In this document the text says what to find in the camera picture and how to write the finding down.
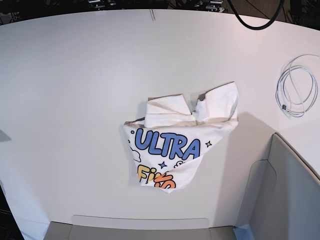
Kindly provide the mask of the white printed t-shirt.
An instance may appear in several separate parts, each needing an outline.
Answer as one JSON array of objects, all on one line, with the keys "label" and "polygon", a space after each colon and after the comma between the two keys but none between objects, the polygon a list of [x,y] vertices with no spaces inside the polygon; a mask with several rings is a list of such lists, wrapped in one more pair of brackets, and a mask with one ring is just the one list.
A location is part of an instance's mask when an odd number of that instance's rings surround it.
[{"label": "white printed t-shirt", "polygon": [[182,94],[149,98],[143,118],[123,129],[142,186],[167,193],[185,188],[204,155],[238,126],[234,82],[201,94],[190,110]]}]

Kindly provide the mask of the grey partition panel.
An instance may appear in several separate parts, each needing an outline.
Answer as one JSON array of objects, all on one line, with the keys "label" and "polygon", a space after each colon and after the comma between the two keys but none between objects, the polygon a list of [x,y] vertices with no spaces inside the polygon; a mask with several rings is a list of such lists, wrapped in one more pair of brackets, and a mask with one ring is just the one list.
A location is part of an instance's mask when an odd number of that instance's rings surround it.
[{"label": "grey partition panel", "polygon": [[320,176],[279,133],[250,168],[233,231],[237,240],[320,238]]}]

